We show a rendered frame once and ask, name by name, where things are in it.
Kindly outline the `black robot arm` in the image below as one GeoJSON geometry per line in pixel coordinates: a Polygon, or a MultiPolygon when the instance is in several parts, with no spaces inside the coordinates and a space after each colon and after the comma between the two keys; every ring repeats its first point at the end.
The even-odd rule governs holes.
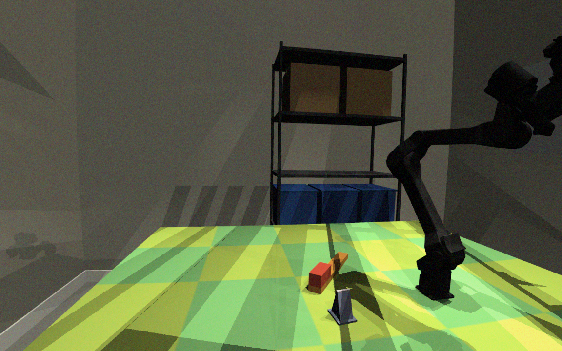
{"type": "Polygon", "coordinates": [[[537,82],[517,63],[504,63],[484,89],[498,101],[493,121],[466,128],[417,130],[387,156],[386,165],[403,184],[424,231],[426,255],[417,260],[421,274],[415,288],[431,300],[455,297],[450,293],[451,270],[464,262],[466,248],[458,233],[451,234],[444,227],[420,177],[420,160],[430,146],[476,144],[518,149],[532,134],[550,136],[555,129],[551,121],[562,115],[562,87],[547,84],[535,93],[537,82]]]}

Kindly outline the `orange bar with red block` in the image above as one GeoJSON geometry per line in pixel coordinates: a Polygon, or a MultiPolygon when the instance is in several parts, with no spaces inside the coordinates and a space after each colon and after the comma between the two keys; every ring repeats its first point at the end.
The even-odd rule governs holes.
{"type": "Polygon", "coordinates": [[[348,259],[348,253],[337,253],[328,264],[319,262],[309,273],[308,291],[322,294],[348,259]]]}

